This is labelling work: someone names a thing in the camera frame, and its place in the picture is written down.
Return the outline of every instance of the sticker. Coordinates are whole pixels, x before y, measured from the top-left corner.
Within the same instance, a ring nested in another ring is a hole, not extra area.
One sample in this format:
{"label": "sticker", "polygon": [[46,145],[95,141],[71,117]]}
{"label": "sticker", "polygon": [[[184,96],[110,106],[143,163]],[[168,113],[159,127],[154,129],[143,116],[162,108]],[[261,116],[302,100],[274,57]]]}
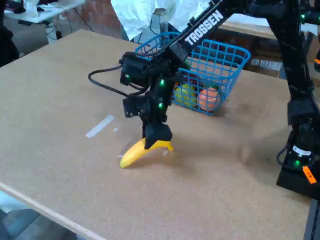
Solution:
{"label": "sticker", "polygon": [[293,146],[293,151],[295,151],[297,154],[301,154],[303,156],[310,156],[311,152],[310,151],[304,151],[297,146]]}
{"label": "sticker", "polygon": [[302,169],[303,169],[303,172],[304,172],[306,178],[309,180],[309,182],[310,182],[311,184],[315,184],[315,183],[317,182],[317,180],[315,179],[315,177],[314,177],[313,174],[311,173],[309,167],[304,166]]}
{"label": "sticker", "polygon": [[95,135],[97,135],[102,129],[104,129],[105,126],[107,126],[109,123],[111,123],[115,119],[114,116],[109,115],[104,120],[102,120],[97,126],[95,126],[90,132],[88,132],[85,136],[87,138],[92,138]]}

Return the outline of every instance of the blue wire basket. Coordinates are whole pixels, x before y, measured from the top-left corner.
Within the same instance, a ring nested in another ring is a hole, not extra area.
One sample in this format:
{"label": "blue wire basket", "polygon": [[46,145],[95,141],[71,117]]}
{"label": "blue wire basket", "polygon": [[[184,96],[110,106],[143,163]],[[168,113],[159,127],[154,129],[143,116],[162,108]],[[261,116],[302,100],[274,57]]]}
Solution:
{"label": "blue wire basket", "polygon": [[[135,51],[143,54],[154,53],[179,34],[161,33]],[[226,101],[250,57],[250,52],[242,47],[205,39],[187,58],[190,68],[179,69],[183,72],[184,83],[175,84],[172,102],[209,116],[213,115]]]}

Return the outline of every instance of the gray carpet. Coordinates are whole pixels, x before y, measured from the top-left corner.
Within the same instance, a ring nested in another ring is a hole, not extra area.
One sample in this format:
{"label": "gray carpet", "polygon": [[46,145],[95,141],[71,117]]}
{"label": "gray carpet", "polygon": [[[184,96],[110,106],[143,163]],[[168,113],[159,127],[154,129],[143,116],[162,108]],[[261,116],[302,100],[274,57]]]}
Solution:
{"label": "gray carpet", "polygon": [[[5,17],[4,25],[13,32],[13,42],[21,53],[28,54],[48,44],[46,30],[40,24],[26,26],[19,24],[16,19]],[[71,26],[73,32],[79,29],[86,29],[90,31],[83,22],[72,22]],[[96,25],[91,25],[91,27],[97,33],[115,38],[121,37],[120,29],[111,29]],[[62,36],[70,34],[70,26],[67,20],[61,20],[57,29],[61,31]]]}

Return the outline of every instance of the orange label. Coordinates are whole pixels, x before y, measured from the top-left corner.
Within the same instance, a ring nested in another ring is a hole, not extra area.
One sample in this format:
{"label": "orange label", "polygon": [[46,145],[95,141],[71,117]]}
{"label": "orange label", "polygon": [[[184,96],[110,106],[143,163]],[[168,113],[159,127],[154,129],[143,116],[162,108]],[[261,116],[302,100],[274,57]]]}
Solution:
{"label": "orange label", "polygon": [[309,180],[309,182],[311,184],[315,184],[317,182],[317,180],[315,179],[315,177],[312,175],[310,169],[307,166],[304,166],[303,168],[303,172],[306,176],[306,178]]}

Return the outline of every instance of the table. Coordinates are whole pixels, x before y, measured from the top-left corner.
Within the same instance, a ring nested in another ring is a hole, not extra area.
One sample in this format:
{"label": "table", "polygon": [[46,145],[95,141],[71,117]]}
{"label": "table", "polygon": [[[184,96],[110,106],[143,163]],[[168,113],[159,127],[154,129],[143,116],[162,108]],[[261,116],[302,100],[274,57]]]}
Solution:
{"label": "table", "polygon": [[242,34],[248,34],[256,37],[266,38],[266,39],[274,39],[276,40],[276,36],[271,31],[270,27],[267,26],[258,26],[253,24],[242,24],[239,22],[230,22],[227,21],[220,26],[221,29],[238,32]]}
{"label": "table", "polygon": [[81,30],[0,69],[0,190],[89,240],[303,239],[310,200],[276,186],[286,81],[242,71],[215,117],[171,106],[175,152],[120,169],[142,123],[87,75],[136,46]]}
{"label": "table", "polygon": [[47,33],[47,38],[49,43],[53,43],[56,39],[56,28],[52,22],[52,18],[59,16],[60,14],[65,13],[71,9],[79,7],[85,4],[86,0],[60,0],[57,2],[50,3],[48,5],[40,5],[39,7],[43,8],[44,11],[39,12],[39,16],[31,17],[28,13],[23,12],[20,14],[15,14],[12,11],[5,10],[4,14],[6,17],[11,19],[23,20],[26,22],[41,24],[44,21],[48,21],[49,25],[42,24],[45,27]]}

